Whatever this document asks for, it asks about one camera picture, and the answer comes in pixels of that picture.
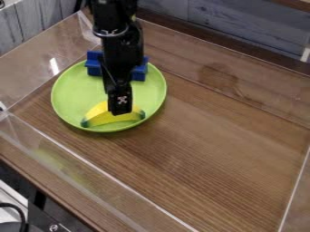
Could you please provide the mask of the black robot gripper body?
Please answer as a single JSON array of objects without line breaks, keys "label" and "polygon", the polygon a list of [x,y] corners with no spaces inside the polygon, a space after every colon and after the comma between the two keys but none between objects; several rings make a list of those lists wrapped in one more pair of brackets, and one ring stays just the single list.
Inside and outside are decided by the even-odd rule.
[{"label": "black robot gripper body", "polygon": [[143,31],[130,29],[121,36],[103,39],[101,71],[104,91],[131,81],[131,71],[142,64],[144,55]]}]

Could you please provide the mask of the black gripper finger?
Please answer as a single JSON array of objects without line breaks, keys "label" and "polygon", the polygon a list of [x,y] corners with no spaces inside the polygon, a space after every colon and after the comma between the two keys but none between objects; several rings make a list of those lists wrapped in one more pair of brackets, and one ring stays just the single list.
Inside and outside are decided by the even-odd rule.
[{"label": "black gripper finger", "polygon": [[132,87],[116,85],[108,88],[108,111],[113,116],[123,115],[132,111]]}]

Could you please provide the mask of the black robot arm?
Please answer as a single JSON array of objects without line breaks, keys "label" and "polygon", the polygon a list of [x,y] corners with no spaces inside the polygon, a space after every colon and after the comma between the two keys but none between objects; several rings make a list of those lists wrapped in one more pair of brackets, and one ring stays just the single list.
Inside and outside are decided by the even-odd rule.
[{"label": "black robot arm", "polygon": [[89,0],[93,35],[100,39],[97,57],[108,111],[130,113],[134,106],[132,70],[143,63],[143,30],[136,21],[138,0]]}]

